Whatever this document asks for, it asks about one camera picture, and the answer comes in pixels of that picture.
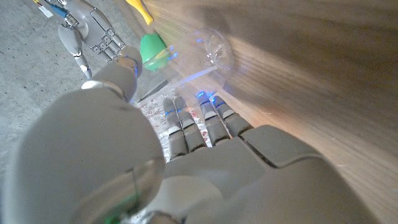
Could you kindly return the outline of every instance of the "wooden board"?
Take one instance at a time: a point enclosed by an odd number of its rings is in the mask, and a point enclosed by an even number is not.
[[[337,167],[383,223],[398,223],[398,3],[370,0],[114,0],[138,36],[167,45],[200,27],[236,58],[219,93],[254,126],[271,124]]]

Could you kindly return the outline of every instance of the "gray floor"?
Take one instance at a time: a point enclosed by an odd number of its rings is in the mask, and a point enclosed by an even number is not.
[[[123,20],[113,1],[87,0],[112,23],[125,43],[139,46],[139,39]],[[86,80],[58,38],[62,19],[50,19],[32,1],[0,4],[0,184],[7,156],[25,131],[60,95],[77,90]],[[83,48],[91,69],[105,65]]]

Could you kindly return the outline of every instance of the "gray robotic arm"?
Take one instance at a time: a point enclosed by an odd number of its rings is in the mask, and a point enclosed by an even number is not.
[[[11,155],[5,224],[120,223],[142,209],[140,223],[377,223],[316,150],[253,128],[219,97],[198,96],[213,147],[182,98],[164,101],[165,165],[148,120],[127,103],[140,58],[107,64],[29,129]]]
[[[106,62],[117,59],[125,44],[99,9],[84,0],[58,1],[65,11],[62,14],[65,23],[58,28],[62,44],[74,56],[86,77],[91,78],[81,42]]]

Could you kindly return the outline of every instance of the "green object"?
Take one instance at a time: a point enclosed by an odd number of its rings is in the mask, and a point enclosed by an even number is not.
[[[158,34],[146,34],[141,39],[141,57],[144,67],[150,71],[156,71],[167,65],[168,53],[166,53],[166,45]],[[160,57],[155,57],[161,51],[165,50]]]

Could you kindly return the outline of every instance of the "blue light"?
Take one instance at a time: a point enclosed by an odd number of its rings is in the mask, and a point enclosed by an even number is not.
[[[219,105],[217,105],[216,107],[219,107],[219,106],[221,106],[221,105],[223,105],[225,102],[222,102],[222,103],[220,103]]]
[[[178,55],[177,52],[175,52],[172,56],[168,57],[167,60],[172,60],[173,58],[175,58]]]
[[[197,96],[197,98],[203,96],[203,94],[205,94],[205,92],[200,92],[199,95]]]

